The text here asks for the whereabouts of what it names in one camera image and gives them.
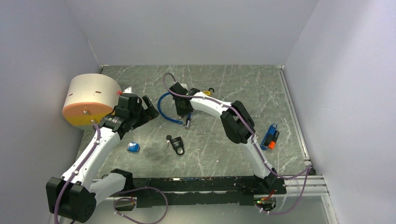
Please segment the blue cable lock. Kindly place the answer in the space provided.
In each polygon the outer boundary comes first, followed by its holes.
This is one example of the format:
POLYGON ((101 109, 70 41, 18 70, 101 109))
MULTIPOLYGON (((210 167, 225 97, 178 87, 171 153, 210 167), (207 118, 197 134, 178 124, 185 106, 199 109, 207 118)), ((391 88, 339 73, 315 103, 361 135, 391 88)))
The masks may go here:
POLYGON ((171 112, 174 108, 174 103, 169 100, 170 93, 164 93, 157 101, 157 110, 160 115, 167 121, 181 125, 183 128, 189 128, 191 126, 192 112, 186 117, 176 118, 175 112, 171 112))

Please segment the yellow black padlock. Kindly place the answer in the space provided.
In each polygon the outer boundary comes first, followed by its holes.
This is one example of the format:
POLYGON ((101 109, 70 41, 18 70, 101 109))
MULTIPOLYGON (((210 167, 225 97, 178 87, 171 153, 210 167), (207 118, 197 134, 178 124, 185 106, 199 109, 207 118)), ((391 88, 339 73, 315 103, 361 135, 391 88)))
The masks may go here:
POLYGON ((209 88, 208 90, 203 91, 203 93, 209 97, 211 97, 214 92, 215 90, 213 88, 209 88))

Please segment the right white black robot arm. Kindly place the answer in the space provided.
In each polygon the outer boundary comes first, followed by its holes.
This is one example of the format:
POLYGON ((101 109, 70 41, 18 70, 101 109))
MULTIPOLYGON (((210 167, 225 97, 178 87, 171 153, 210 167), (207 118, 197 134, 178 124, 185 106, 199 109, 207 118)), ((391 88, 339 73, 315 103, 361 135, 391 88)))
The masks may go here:
POLYGON ((198 110, 221 120, 228 139, 239 145, 249 159, 251 169, 257 179, 257 189, 261 193, 267 194, 272 189, 284 186, 282 178, 260 149, 254 130, 254 121, 243 103, 240 101, 224 102, 194 88, 187 91, 178 82, 167 90, 175 100, 177 112, 182 116, 198 110))

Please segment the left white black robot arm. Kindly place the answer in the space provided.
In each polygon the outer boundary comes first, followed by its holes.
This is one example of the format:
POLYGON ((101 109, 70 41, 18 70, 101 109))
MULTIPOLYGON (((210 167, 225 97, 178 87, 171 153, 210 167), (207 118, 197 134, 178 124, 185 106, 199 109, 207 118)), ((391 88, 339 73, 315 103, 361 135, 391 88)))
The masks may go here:
POLYGON ((133 192, 133 174, 128 171, 116 168, 98 182, 93 179, 126 133, 158 116, 147 95, 122 93, 119 96, 113 110, 92 125, 96 136, 80 157, 60 178, 52 177, 46 184, 49 211, 56 224, 59 216, 85 223, 107 197, 117 192, 122 196, 133 192))

